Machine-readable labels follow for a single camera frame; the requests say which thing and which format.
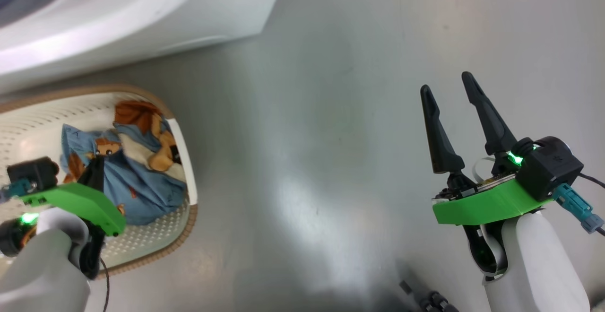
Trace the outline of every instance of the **laundry basket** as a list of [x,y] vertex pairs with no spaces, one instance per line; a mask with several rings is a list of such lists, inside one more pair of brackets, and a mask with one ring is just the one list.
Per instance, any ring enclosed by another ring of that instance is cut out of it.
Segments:
[[[128,225],[124,233],[106,240],[101,256],[110,275],[134,269],[162,258],[179,248],[189,236],[197,216],[197,191],[187,147],[173,113],[158,97],[128,85],[107,85],[52,92],[0,105],[0,183],[9,183],[6,167],[11,164],[49,156],[59,163],[63,123],[84,131],[112,128],[115,105],[119,101],[145,101],[160,110],[177,142],[187,182],[183,205],[155,222],[143,226]],[[65,177],[61,170],[59,181]],[[0,205],[0,223],[44,207],[24,206],[21,200]],[[0,274],[12,263],[0,258]]]

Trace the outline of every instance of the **blue cloth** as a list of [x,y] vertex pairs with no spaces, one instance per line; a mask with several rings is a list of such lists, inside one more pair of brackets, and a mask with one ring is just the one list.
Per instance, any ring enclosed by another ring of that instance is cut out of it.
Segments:
[[[140,140],[140,131],[135,125],[132,127],[138,134],[132,130],[121,132],[127,133],[132,139]],[[61,136],[61,168],[69,173],[68,159],[73,153],[78,155],[84,165],[88,165],[90,153],[95,154],[98,149],[95,142],[98,138],[119,142],[119,138],[111,130],[86,132],[64,124]],[[104,194],[115,206],[123,205],[127,224],[149,224],[183,204],[185,183],[145,168],[143,164],[126,157],[121,150],[99,157],[104,157]]]

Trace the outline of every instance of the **blue cable connector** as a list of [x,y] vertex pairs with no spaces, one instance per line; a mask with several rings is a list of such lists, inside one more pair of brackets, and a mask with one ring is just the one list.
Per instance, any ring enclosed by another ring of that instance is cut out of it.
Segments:
[[592,206],[567,183],[558,186],[553,191],[553,200],[572,213],[588,234],[594,233],[605,223],[599,215],[592,213]]

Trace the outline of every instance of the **blue fabric with cartoon print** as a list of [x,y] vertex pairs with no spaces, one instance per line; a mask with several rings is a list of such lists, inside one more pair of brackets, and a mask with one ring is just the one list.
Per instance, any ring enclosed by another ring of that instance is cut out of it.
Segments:
[[104,194],[123,209],[127,224],[149,224],[183,204],[185,183],[125,157],[114,131],[87,132],[64,124],[61,143],[60,165],[67,174],[74,160],[86,167],[92,157],[104,157]]

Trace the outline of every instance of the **green bracket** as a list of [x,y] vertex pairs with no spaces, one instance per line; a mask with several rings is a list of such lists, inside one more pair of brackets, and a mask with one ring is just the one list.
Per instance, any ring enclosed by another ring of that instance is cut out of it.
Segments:
[[512,179],[466,198],[434,204],[432,211],[439,224],[484,225],[518,217],[551,201],[534,200]]
[[80,183],[59,185],[19,199],[32,207],[50,204],[69,211],[99,226],[107,236],[118,236],[126,227],[126,219],[105,194]]

